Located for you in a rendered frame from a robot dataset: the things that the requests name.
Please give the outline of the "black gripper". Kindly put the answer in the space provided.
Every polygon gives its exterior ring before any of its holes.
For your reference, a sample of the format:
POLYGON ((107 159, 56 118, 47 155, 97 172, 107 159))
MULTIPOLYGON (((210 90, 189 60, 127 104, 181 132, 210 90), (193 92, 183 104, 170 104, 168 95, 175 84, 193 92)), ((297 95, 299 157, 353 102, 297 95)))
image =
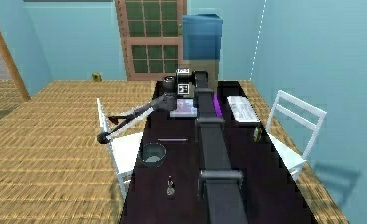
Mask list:
POLYGON ((156 111, 174 111, 177 108, 176 79, 174 76, 166 76, 161 82, 157 83, 154 98, 156 100, 154 106, 148 103, 133 107, 118 115, 110 115, 108 120, 118 126, 111 131, 98 134, 97 141, 100 144, 108 144, 113 137, 147 118, 154 109, 156 111))

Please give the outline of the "dark grey bowl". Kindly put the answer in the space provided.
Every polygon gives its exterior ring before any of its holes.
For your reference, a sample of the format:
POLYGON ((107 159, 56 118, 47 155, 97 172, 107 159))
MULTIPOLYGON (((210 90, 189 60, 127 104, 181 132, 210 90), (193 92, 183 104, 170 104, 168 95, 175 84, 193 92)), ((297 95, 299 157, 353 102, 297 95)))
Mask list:
POLYGON ((139 152, 139 159, 145 167, 159 167, 166 158, 167 150, 159 143, 147 143, 139 152))

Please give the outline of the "white chair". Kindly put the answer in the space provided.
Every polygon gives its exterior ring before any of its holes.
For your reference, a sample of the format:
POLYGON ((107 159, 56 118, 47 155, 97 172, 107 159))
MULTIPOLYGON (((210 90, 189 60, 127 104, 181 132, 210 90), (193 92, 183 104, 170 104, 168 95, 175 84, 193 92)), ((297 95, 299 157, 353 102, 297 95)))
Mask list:
POLYGON ((276 95, 265 130, 294 181, 306 165, 326 115, 283 90, 276 95))
MULTIPOLYGON (((108 118, 105 115, 100 99, 97 98, 96 102, 101 132, 113 130, 110 129, 108 118)), ((113 165, 115 168, 122 199, 126 200, 127 187, 130 185, 131 182, 130 176, 133 173, 138 150, 143 137, 143 132, 140 131, 128 135, 123 135, 123 133, 113 137, 108 144, 103 145, 107 146, 109 155, 113 161, 113 165)))

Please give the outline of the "pale purple book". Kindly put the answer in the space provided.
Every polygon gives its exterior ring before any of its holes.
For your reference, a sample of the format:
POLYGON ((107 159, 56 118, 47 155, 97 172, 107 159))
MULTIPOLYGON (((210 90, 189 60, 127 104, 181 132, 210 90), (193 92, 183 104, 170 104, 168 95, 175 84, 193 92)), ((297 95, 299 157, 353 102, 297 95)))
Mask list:
POLYGON ((177 108, 170 112, 171 117, 191 118, 197 116, 197 109, 192 99, 178 99, 177 108))

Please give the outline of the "dark wooden table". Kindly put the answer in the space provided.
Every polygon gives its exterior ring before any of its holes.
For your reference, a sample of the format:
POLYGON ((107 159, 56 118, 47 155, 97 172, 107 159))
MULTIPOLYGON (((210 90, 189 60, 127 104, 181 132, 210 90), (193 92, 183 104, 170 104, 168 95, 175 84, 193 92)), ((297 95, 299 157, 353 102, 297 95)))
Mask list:
POLYGON ((254 142, 255 126, 234 120, 228 96, 244 91, 237 81, 221 81, 218 99, 225 125, 204 137, 201 150, 195 120, 173 119, 166 112, 148 118, 142 143, 160 143, 166 158, 159 167, 137 162, 120 224, 318 224, 296 183, 267 135, 254 142), (187 138, 186 142, 159 142, 158 138, 187 138), (198 176, 204 161, 239 170, 241 183, 208 180, 199 196, 198 176), (168 196, 167 180, 175 183, 168 196))

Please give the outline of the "brown door with green panes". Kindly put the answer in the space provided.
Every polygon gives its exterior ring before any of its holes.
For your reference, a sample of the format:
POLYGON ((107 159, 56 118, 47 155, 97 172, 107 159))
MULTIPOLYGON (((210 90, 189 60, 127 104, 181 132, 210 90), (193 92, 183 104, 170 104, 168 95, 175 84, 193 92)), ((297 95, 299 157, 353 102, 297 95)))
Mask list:
POLYGON ((187 0, 114 0, 127 79, 161 80, 183 64, 187 0))

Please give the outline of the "purple strip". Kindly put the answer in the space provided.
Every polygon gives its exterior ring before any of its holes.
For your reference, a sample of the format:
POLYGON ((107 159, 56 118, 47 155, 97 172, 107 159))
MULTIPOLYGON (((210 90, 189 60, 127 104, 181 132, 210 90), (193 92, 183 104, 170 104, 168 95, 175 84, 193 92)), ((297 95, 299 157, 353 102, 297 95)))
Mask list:
POLYGON ((219 104, 217 94, 213 94, 213 106, 214 106, 215 113, 216 113, 217 117, 222 117, 223 115, 222 115, 222 111, 221 111, 221 107, 220 107, 220 104, 219 104))

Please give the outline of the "blue and tan cabinet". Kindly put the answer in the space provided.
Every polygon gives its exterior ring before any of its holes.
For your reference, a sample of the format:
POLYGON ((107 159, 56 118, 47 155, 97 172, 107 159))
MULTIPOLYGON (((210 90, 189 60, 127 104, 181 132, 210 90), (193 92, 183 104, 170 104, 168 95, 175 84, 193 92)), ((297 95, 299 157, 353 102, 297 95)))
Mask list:
POLYGON ((182 17, 183 62, 208 72, 209 87, 218 86, 223 20, 216 14, 182 17))

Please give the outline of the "white newspaper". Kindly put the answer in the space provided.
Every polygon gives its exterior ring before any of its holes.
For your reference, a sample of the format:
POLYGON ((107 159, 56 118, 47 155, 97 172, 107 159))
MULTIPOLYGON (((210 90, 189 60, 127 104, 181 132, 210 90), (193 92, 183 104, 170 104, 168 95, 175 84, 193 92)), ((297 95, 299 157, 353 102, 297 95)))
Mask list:
POLYGON ((260 122, 255 110, 246 97, 228 96, 227 101, 236 121, 244 123, 260 122))

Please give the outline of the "brown wooden door frame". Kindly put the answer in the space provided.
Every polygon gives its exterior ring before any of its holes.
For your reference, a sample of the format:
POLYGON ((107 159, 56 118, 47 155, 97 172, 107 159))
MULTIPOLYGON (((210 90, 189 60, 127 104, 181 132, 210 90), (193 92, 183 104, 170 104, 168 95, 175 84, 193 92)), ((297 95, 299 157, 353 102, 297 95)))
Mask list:
POLYGON ((29 101, 31 97, 27 91, 27 88, 19 73, 19 70, 14 62, 14 59, 8 49, 8 46, 2 36, 1 31, 0 31, 0 53, 6 64, 7 70, 10 72, 12 80, 14 81, 14 84, 16 85, 16 88, 18 89, 22 99, 25 102, 29 101))

